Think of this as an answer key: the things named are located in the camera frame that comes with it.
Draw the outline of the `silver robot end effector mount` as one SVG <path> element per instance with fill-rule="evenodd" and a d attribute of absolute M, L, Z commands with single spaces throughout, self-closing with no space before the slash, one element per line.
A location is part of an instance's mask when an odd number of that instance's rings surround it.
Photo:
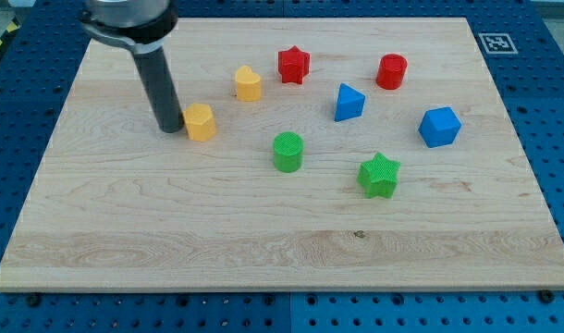
<path fill-rule="evenodd" d="M 95 41 L 143 55 L 163 46 L 178 9 L 174 0 L 86 0 L 79 21 Z"/>

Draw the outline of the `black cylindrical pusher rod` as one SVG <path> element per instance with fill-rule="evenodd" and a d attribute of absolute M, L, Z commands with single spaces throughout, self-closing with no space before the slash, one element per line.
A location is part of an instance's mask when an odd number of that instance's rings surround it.
<path fill-rule="evenodd" d="M 133 60 L 159 129 L 165 133 L 180 131 L 184 120 L 163 47 L 134 54 Z"/>

